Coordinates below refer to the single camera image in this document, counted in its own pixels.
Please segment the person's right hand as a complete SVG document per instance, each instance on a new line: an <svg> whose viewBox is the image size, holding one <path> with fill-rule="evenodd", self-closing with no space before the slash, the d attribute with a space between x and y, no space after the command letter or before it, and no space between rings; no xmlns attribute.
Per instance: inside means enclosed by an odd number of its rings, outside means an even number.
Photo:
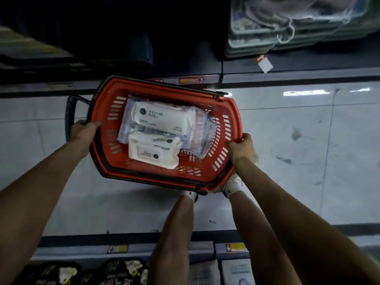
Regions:
<svg viewBox="0 0 380 285"><path fill-rule="evenodd" d="M240 161L244 160L249 161L254 165L258 165L258 155L254 149L253 141L252 149L228 149L228 151L234 167L236 167Z"/></svg>

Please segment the person's left hand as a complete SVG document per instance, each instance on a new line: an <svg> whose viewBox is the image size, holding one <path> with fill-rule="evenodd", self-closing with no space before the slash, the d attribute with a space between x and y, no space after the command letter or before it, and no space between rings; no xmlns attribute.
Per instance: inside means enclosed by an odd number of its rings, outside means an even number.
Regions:
<svg viewBox="0 0 380 285"><path fill-rule="evenodd" d="M78 120L71 126L69 144L74 148L74 153L81 159L89 153L90 145L93 142L96 132L86 132L84 126L85 120Z"/></svg>

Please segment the red plastic shopping basket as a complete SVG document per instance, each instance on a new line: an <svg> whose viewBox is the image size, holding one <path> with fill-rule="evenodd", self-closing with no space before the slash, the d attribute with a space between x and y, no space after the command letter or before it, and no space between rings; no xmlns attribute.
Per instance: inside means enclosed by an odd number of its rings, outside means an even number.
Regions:
<svg viewBox="0 0 380 285"><path fill-rule="evenodd" d="M211 149L200 160L190 153L179 153L179 165L165 169L131 159L128 145L117 141L122 115L129 96L175 105L195 105L210 113L216 121ZM216 191L233 173L233 165L226 142L242 138L242 122L235 101L227 92L197 90L120 76L110 76L99 87L91 100L69 96L65 111L65 135L70 137L77 102L89 106L86 120L101 120L90 145L90 155L99 173L109 179L144 183L195 191L206 195Z"/></svg>

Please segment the person's right forearm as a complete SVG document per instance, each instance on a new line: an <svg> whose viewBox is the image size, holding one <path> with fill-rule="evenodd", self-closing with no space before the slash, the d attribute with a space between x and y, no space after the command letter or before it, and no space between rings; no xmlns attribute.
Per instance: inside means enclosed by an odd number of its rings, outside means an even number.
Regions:
<svg viewBox="0 0 380 285"><path fill-rule="evenodd" d="M233 164L303 284L380 285L380 266L354 242L283 190L251 160L241 158Z"/></svg>

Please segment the person's left forearm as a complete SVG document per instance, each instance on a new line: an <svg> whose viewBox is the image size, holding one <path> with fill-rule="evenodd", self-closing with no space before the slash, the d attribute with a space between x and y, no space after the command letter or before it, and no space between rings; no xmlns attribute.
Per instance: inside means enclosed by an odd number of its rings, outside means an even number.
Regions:
<svg viewBox="0 0 380 285"><path fill-rule="evenodd" d="M0 285L30 261L69 177L90 142L71 140L0 191Z"/></svg>

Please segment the clear bluish plastic packet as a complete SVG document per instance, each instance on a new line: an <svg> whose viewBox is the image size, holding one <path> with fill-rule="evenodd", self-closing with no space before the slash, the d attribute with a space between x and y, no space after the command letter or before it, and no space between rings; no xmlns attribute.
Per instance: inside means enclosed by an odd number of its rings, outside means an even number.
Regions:
<svg viewBox="0 0 380 285"><path fill-rule="evenodd" d="M132 108L137 101L144 101L144 99L134 97L132 95L128 96L125 109L123 111L122 123L119 129L119 134L117 140L122 144L128 144L128 136L131 132L143 132L148 134L153 134L154 129L137 124L132 121Z"/></svg>

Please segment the clear pinkish plastic packet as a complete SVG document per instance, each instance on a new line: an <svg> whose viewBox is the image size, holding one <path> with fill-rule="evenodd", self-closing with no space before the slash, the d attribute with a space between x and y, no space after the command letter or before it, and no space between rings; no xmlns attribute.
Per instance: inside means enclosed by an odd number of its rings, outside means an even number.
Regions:
<svg viewBox="0 0 380 285"><path fill-rule="evenodd" d="M200 160L209 152L218 128L214 117L206 110L195 106L191 107L195 113L195 121L191 131L181 136L181 153L191 153Z"/></svg>

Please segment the white right shoe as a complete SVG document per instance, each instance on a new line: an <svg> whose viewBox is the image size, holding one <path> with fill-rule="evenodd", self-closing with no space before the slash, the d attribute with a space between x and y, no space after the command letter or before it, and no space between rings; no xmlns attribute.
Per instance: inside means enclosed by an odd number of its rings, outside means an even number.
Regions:
<svg viewBox="0 0 380 285"><path fill-rule="evenodd" d="M221 191L226 198L238 191L244 192L243 181L236 172L233 172L229 179L221 186Z"/></svg>

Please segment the white wet wipes pack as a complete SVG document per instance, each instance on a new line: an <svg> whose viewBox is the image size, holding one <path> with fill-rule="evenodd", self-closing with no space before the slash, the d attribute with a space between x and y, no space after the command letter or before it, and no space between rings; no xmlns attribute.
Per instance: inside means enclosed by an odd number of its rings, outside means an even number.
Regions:
<svg viewBox="0 0 380 285"><path fill-rule="evenodd" d="M197 114L193 107L136 101L131 109L133 122L150 129L185 136L194 128Z"/></svg>
<svg viewBox="0 0 380 285"><path fill-rule="evenodd" d="M175 169L179 164L178 154L182 144L179 137L132 132L128 136L128 156L136 161Z"/></svg>

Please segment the white left sock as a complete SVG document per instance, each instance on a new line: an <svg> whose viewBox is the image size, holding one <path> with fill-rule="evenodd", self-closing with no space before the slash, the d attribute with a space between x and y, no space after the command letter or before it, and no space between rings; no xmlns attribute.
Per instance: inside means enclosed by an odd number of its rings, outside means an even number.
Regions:
<svg viewBox="0 0 380 285"><path fill-rule="evenodd" d="M193 201L193 203L197 202L198 200L198 193L194 191L183 190L181 191L180 195L189 197Z"/></svg>

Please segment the white hanging price tag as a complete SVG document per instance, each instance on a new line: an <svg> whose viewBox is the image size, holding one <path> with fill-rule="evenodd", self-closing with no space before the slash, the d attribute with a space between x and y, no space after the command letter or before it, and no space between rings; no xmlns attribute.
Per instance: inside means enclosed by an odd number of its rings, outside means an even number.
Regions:
<svg viewBox="0 0 380 285"><path fill-rule="evenodd" d="M272 63L268 60L265 54L259 55L256 58L256 61L264 74L268 73L273 69Z"/></svg>

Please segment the dark store shelf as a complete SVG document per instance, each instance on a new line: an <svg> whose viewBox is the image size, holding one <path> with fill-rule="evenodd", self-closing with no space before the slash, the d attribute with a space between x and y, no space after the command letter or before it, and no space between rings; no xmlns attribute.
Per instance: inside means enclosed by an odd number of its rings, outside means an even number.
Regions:
<svg viewBox="0 0 380 285"><path fill-rule="evenodd" d="M89 92L109 76L195 88L380 81L380 32L227 59L230 0L0 0L0 98Z"/></svg>

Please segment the person's right leg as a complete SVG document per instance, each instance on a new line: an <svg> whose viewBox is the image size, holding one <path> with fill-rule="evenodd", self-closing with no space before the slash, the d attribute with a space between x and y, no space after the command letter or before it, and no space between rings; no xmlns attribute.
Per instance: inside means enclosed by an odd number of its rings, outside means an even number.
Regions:
<svg viewBox="0 0 380 285"><path fill-rule="evenodd" d="M302 285L262 210L242 190L228 197L256 285Z"/></svg>

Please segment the person's leg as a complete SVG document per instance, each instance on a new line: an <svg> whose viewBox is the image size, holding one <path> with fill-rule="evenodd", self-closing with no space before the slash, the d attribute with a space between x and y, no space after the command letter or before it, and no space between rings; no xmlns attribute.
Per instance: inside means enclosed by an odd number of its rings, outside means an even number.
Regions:
<svg viewBox="0 0 380 285"><path fill-rule="evenodd" d="M194 203L179 196L164 223L149 261L147 285L187 285L188 248L193 232Z"/></svg>
<svg viewBox="0 0 380 285"><path fill-rule="evenodd" d="M228 197L256 285L302 285L262 210L242 190Z"/></svg>

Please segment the person's left leg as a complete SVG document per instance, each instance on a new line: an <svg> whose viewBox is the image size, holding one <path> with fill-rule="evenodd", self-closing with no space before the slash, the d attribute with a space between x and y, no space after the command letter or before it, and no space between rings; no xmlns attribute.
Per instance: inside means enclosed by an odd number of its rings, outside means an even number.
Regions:
<svg viewBox="0 0 380 285"><path fill-rule="evenodd" d="M187 285L188 248L193 232L194 203L179 196L164 223L149 261L147 285Z"/></svg>

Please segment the grey store shelf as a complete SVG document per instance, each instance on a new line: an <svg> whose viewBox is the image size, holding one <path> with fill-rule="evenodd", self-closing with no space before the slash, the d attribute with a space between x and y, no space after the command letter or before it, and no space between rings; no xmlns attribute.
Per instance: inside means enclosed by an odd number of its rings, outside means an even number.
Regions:
<svg viewBox="0 0 380 285"><path fill-rule="evenodd" d="M380 223L335 225L341 233L367 252L380 265ZM83 269L99 267L109 259L149 259L160 233L131 233L43 237L30 264L50 261L69 261ZM221 261L249 259L248 252L227 253L225 243L242 242L236 230L194 231L189 245L191 264L217 260L221 284L224 285ZM129 245L126 254L107 254L110 245Z"/></svg>

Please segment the white boxed product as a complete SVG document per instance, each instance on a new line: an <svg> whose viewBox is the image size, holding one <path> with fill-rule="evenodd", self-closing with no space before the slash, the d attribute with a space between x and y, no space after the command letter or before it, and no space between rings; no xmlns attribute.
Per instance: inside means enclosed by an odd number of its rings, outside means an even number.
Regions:
<svg viewBox="0 0 380 285"><path fill-rule="evenodd" d="M221 285L217 260L191 264L188 285Z"/></svg>
<svg viewBox="0 0 380 285"><path fill-rule="evenodd" d="M250 259L221 261L224 285L255 285Z"/></svg>

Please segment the row of black snack packets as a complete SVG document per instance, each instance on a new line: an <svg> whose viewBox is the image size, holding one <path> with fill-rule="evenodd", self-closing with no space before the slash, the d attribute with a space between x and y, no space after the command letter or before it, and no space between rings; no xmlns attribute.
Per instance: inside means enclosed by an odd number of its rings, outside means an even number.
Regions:
<svg viewBox="0 0 380 285"><path fill-rule="evenodd" d="M75 262L27 265L11 285L146 285L149 268L142 259L109 259L83 269Z"/></svg>

